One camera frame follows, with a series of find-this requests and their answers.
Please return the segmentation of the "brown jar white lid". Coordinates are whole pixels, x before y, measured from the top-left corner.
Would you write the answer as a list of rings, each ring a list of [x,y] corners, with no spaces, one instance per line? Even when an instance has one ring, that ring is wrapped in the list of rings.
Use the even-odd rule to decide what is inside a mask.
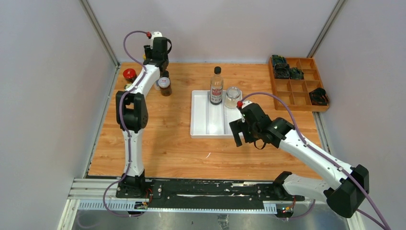
[[[172,94],[171,82],[168,77],[161,77],[158,80],[158,86],[163,96],[170,96]]]

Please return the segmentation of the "white divided plastic tray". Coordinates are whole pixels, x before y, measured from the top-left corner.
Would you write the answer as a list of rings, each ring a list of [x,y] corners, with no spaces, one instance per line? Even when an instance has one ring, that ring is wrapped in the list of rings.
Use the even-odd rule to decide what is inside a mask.
[[[230,122],[242,117],[238,109],[213,105],[209,101],[209,91],[192,91],[191,104],[191,138],[233,138]]]

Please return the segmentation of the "clear lidded glass jar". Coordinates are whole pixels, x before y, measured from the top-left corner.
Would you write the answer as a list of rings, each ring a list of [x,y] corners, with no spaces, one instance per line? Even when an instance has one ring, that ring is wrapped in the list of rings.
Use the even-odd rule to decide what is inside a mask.
[[[234,109],[237,107],[238,101],[240,101],[242,96],[241,90],[238,87],[231,86],[226,90],[225,106],[229,109]]]

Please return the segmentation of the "black-cap clear sauce bottle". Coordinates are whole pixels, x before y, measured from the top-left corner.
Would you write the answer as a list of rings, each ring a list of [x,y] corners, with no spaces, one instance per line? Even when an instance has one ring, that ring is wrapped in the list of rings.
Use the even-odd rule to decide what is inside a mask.
[[[224,79],[221,76],[222,69],[217,66],[214,68],[214,75],[210,80],[210,102],[213,105],[218,105],[222,102]]]

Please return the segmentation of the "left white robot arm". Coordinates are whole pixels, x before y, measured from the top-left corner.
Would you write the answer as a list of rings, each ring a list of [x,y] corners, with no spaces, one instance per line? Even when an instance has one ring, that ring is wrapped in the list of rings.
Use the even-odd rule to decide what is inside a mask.
[[[126,165],[118,182],[117,198],[142,198],[147,191],[142,160],[142,137],[148,123],[146,96],[169,64],[171,41],[152,35],[145,46],[146,59],[139,76],[125,91],[116,94],[117,123],[123,131]]]

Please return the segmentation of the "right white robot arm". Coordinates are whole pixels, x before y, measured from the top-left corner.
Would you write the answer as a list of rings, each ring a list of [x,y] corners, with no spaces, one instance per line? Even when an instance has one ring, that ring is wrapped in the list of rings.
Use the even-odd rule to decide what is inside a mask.
[[[313,169],[320,180],[298,176],[284,171],[275,180],[273,193],[279,200],[289,196],[304,196],[322,201],[338,215],[351,218],[369,193],[369,171],[363,165],[356,167],[343,162],[298,134],[287,120],[274,120],[264,113],[259,104],[239,101],[241,118],[229,123],[236,145],[243,142],[273,145],[290,153]]]

